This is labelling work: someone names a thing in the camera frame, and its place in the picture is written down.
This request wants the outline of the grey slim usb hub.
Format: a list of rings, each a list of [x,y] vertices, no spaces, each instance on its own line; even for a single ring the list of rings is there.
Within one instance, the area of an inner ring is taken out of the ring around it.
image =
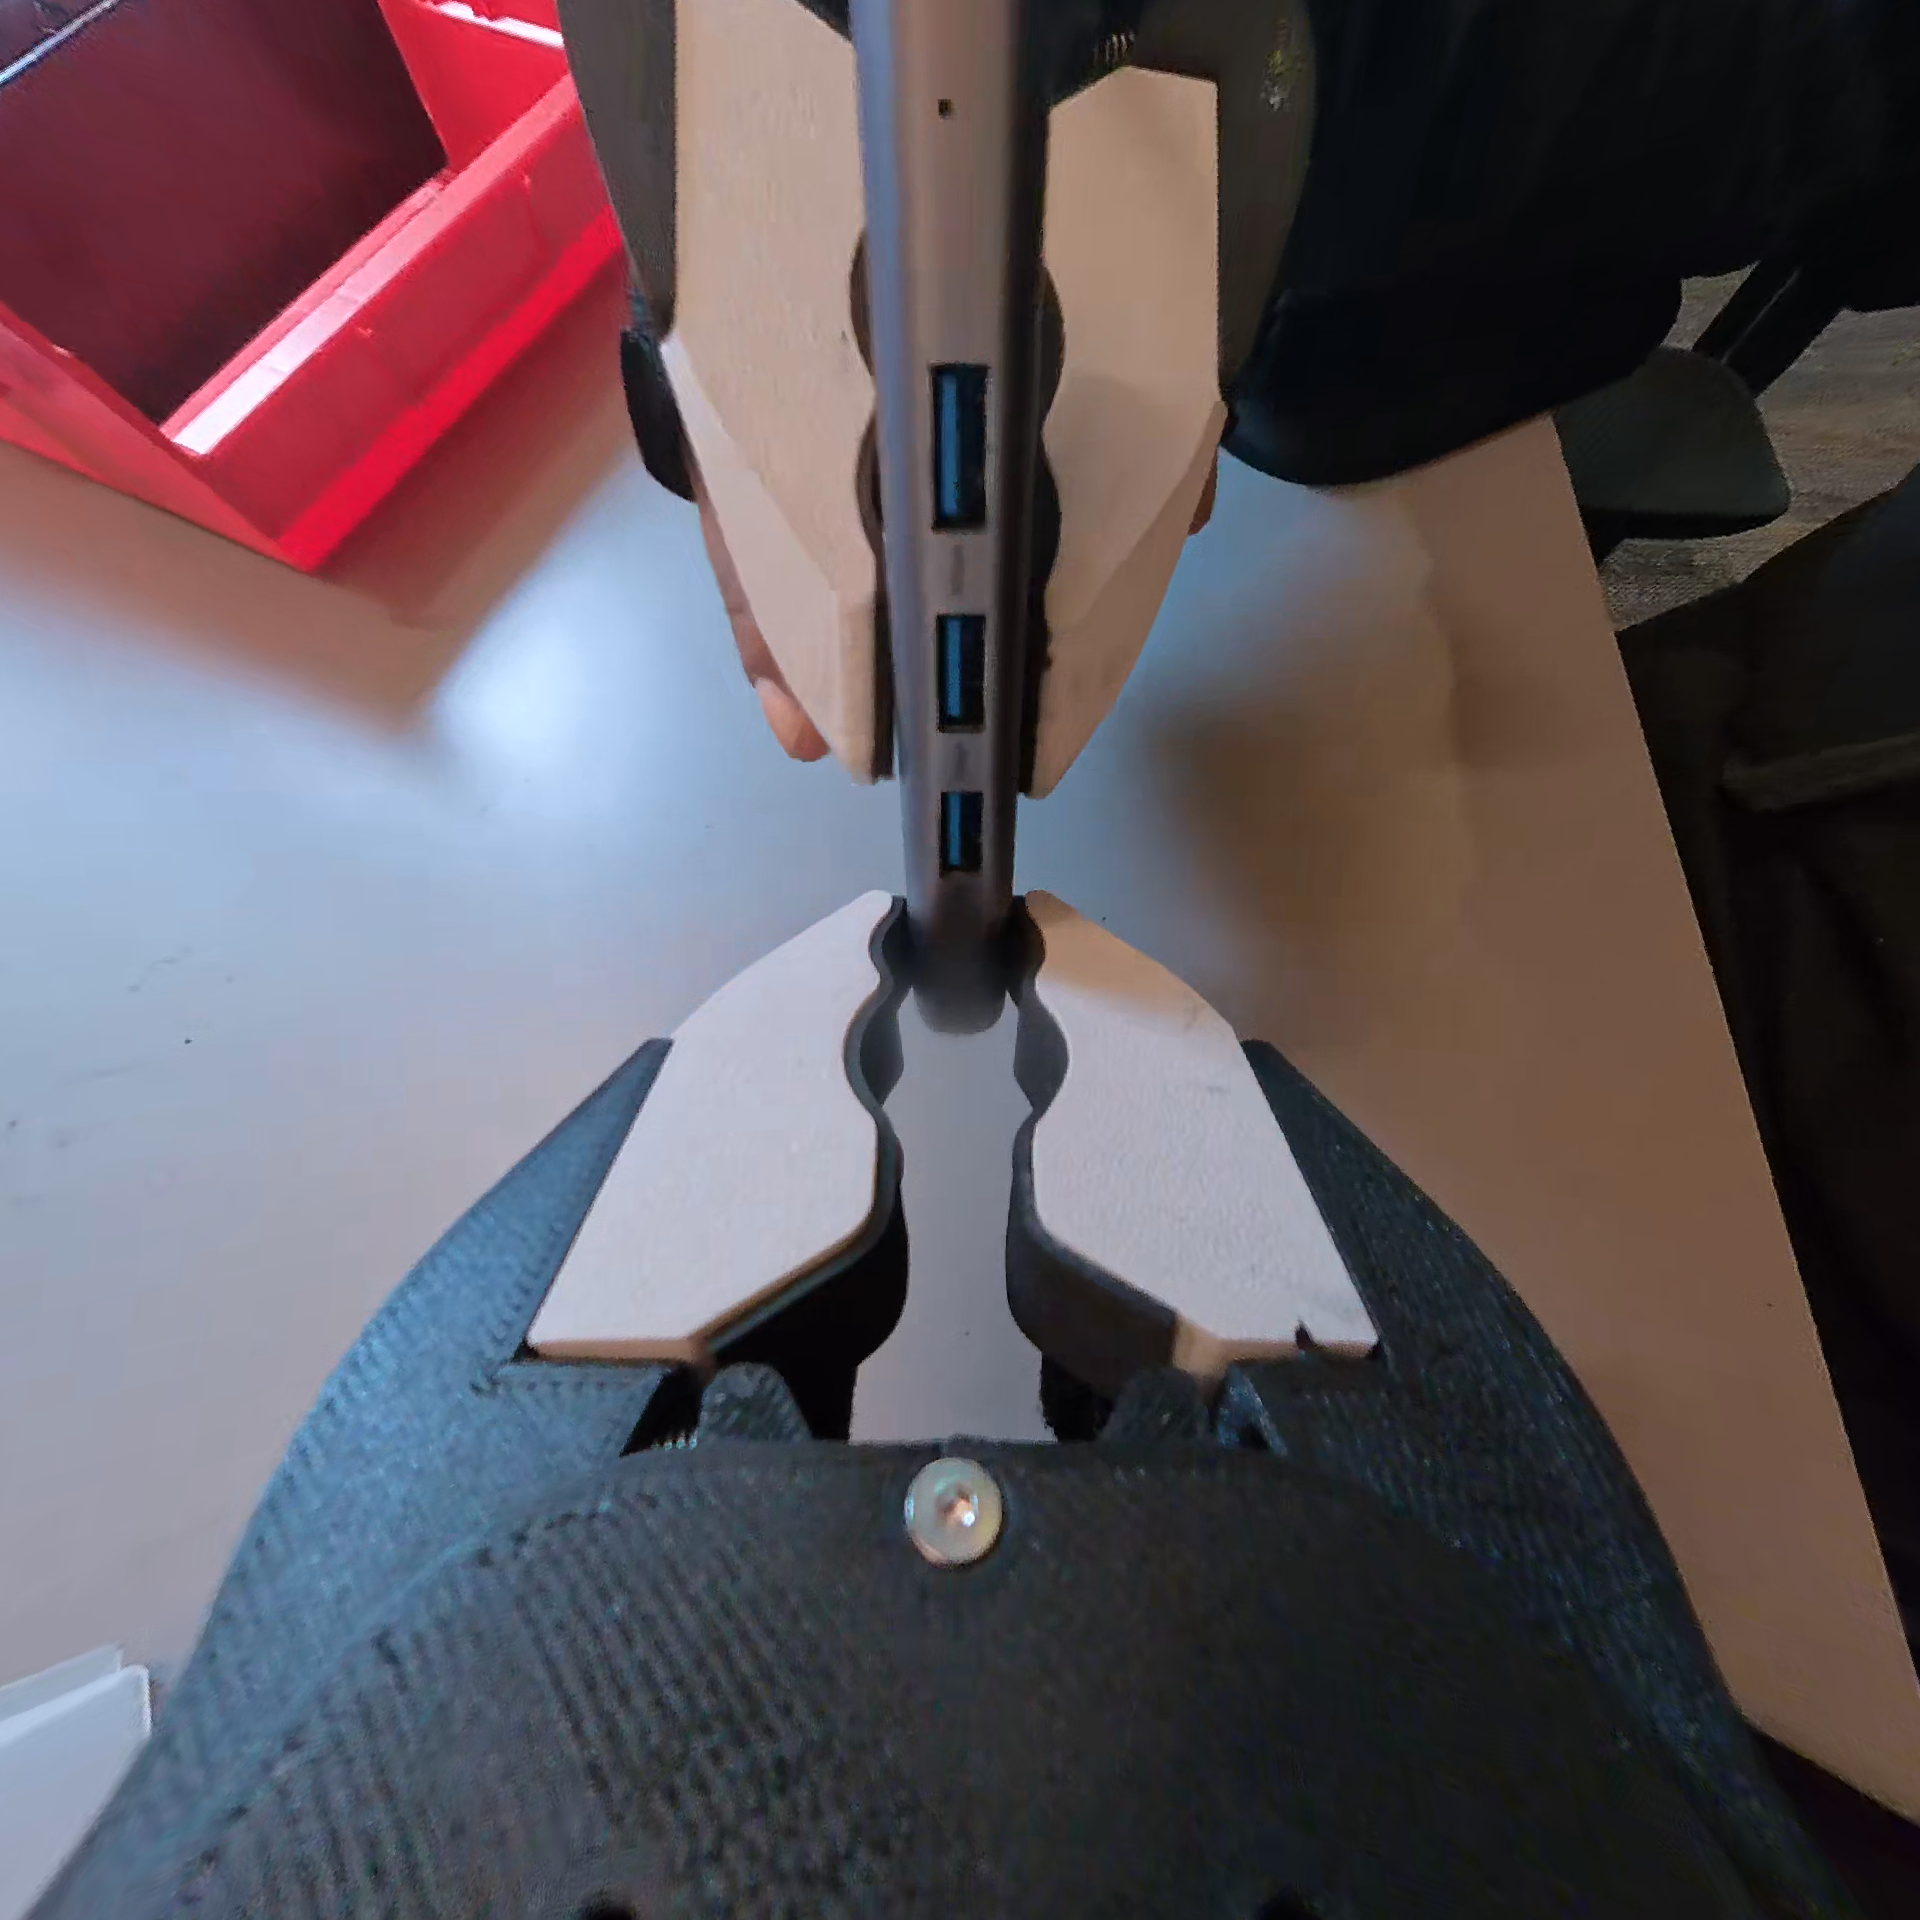
[[[909,989],[1008,994],[1041,467],[1043,135],[1029,5],[855,3],[882,625]]]

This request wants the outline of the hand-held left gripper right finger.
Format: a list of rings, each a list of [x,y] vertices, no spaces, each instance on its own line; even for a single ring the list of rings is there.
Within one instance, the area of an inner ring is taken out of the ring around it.
[[[1374,1318],[1232,1025],[1055,894],[1019,907],[1019,1333],[1070,1378],[1374,1354]]]

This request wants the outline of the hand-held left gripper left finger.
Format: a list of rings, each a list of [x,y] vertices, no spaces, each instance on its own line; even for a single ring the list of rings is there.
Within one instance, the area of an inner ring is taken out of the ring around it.
[[[525,1330],[543,1361],[724,1367],[817,1340],[857,1369],[905,1294],[904,909],[855,894],[670,1034]]]

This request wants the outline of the red plastic bin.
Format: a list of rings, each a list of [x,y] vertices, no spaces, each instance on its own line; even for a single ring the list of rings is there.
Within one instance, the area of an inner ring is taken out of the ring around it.
[[[555,5],[1,6],[1,436],[317,573],[610,266]]]

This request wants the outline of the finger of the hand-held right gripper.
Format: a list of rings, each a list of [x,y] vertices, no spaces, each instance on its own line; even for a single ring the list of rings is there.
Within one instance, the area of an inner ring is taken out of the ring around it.
[[[857,498],[873,384],[849,41],[799,5],[676,6],[676,301],[664,364],[735,580],[794,701],[882,778],[878,565]]]
[[[1139,663],[1213,472],[1218,91],[1117,68],[1047,123],[1041,263],[1064,361],[1041,445],[1060,505],[1027,795],[1051,795]]]

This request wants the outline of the person's right hand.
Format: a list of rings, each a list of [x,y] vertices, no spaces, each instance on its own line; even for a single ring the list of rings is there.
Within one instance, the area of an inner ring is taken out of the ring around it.
[[[766,726],[790,761],[802,765],[820,762],[830,755],[828,741],[790,690],[774,653],[760,632],[746,589],[726,547],[722,525],[702,481],[693,481],[693,500],[708,565],[712,567],[717,594],[732,629],[739,670],[756,697]]]

